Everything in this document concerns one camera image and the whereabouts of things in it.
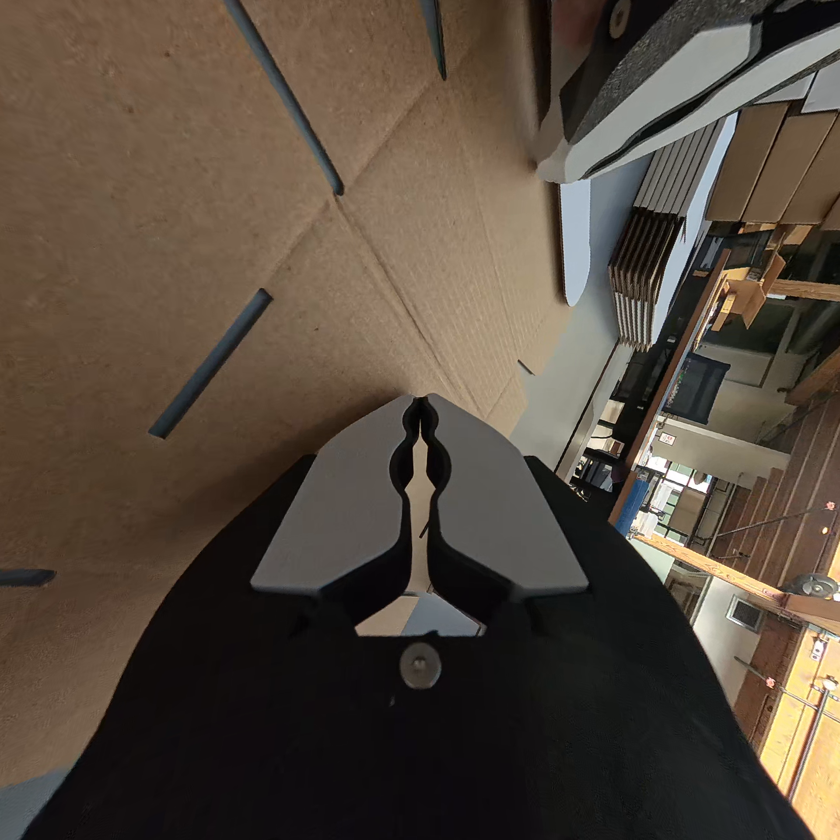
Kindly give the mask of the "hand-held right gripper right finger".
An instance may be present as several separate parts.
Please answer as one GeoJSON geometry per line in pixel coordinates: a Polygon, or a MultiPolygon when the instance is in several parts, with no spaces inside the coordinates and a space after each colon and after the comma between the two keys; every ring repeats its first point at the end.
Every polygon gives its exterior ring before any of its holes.
{"type": "Polygon", "coordinates": [[[441,395],[421,403],[427,564],[450,602],[578,594],[588,579],[520,450],[441,395]]]}

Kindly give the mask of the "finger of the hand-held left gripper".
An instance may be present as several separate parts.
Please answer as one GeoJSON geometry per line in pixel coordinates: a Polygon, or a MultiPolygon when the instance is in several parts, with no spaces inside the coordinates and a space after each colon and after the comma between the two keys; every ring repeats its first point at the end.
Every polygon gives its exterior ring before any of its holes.
{"type": "Polygon", "coordinates": [[[582,140],[561,140],[539,163],[539,178],[591,179],[706,128],[838,51],[839,31],[799,37],[766,56],[748,58],[747,47],[746,29],[694,36],[582,140]]]}
{"type": "Polygon", "coordinates": [[[577,144],[631,148],[798,46],[771,86],[838,50],[838,2],[607,2],[577,70],[577,144]]]}

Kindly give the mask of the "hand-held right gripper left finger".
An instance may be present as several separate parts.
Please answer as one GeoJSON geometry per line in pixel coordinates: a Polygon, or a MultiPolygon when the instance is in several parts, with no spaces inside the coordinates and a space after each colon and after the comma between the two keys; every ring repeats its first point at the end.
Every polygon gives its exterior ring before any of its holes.
{"type": "Polygon", "coordinates": [[[322,446],[251,578],[258,592],[367,597],[365,578],[392,599],[412,571],[413,449],[419,404],[402,395],[322,446]]]}

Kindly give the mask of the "brown cardboard box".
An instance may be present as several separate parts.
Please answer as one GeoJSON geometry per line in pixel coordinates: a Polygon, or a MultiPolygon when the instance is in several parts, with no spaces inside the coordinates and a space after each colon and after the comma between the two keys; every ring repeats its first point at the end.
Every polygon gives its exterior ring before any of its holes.
{"type": "Polygon", "coordinates": [[[2,786],[63,770],[202,547],[403,393],[509,435],[570,310],[539,2],[2,2],[2,786]]]}

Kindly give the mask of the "small open cardboard box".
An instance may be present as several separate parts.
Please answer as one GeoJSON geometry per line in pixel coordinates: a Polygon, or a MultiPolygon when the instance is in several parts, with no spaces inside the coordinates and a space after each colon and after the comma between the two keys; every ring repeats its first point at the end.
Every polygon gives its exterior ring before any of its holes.
{"type": "Polygon", "coordinates": [[[777,252],[762,266],[724,267],[714,287],[708,330],[717,333],[736,317],[750,329],[784,268],[785,260],[777,252]]]}

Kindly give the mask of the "stack of long cardboard boxes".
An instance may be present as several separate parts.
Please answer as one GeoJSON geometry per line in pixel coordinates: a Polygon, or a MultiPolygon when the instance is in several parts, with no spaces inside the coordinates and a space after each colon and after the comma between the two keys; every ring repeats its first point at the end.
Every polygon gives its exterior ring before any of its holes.
{"type": "Polygon", "coordinates": [[[839,229],[839,64],[738,114],[707,219],[839,229]]]}

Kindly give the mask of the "stack of flat cardboard sheets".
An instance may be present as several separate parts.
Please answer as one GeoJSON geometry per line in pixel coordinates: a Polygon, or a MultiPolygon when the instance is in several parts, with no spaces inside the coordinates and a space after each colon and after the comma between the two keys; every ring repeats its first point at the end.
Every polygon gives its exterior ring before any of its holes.
{"type": "Polygon", "coordinates": [[[732,114],[657,150],[607,265],[619,342],[647,351],[706,222],[711,190],[735,133],[732,114]]]}

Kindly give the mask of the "dark monitor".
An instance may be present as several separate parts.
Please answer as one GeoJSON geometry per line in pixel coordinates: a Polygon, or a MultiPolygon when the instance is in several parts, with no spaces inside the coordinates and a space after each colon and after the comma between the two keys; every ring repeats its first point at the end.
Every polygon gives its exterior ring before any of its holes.
{"type": "Polygon", "coordinates": [[[708,425],[721,384],[730,368],[728,363],[688,353],[665,400],[664,412],[694,424],[708,425]]]}

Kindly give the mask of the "metal air vent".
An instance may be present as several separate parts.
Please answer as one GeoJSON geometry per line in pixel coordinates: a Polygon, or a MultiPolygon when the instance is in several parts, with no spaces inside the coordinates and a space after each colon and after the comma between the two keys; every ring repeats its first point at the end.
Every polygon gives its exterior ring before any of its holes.
{"type": "Polygon", "coordinates": [[[726,619],[743,630],[760,635],[767,612],[744,598],[734,595],[729,603],[726,619]]]}

